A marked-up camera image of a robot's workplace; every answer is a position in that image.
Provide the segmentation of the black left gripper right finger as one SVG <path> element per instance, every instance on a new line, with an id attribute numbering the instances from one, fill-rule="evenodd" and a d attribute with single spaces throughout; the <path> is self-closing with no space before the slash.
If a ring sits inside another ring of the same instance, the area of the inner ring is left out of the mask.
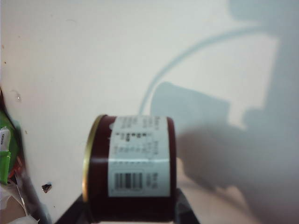
<path id="1" fill-rule="evenodd" d="M 193 212 L 186 196 L 181 189 L 176 189 L 176 202 L 174 213 L 175 224 L 200 224 Z"/>

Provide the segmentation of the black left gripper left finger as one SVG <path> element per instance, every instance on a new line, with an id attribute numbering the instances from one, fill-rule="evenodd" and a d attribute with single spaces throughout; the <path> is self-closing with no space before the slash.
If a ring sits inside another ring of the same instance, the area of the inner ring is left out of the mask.
<path id="1" fill-rule="evenodd" d="M 92 224 L 93 216 L 89 202 L 84 200 L 83 193 L 74 201 L 56 224 Z"/>

